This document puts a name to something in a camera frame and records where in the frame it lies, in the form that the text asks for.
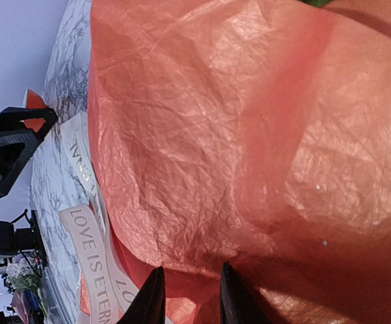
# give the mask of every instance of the marble surface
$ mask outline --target marble surface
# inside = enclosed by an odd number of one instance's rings
[[[87,110],[90,61],[89,0],[69,0],[51,54],[43,98],[59,116],[59,124],[80,110]],[[59,220],[59,211],[88,203],[61,145],[55,126],[33,156],[31,208],[37,210],[49,267],[47,280],[62,308],[63,319],[75,323],[78,316],[80,265],[71,237]]]

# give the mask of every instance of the orange object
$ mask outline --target orange object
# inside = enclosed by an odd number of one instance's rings
[[[93,1],[93,163],[175,323],[219,323],[224,261],[275,323],[391,323],[391,32],[329,10]]]
[[[45,104],[42,97],[35,93],[34,91],[27,89],[26,91],[26,108],[27,109],[42,109],[47,108],[47,105]],[[24,124],[27,128],[30,128],[34,130],[35,132],[38,132],[43,124],[45,124],[45,120],[43,119],[28,119],[24,121]]]

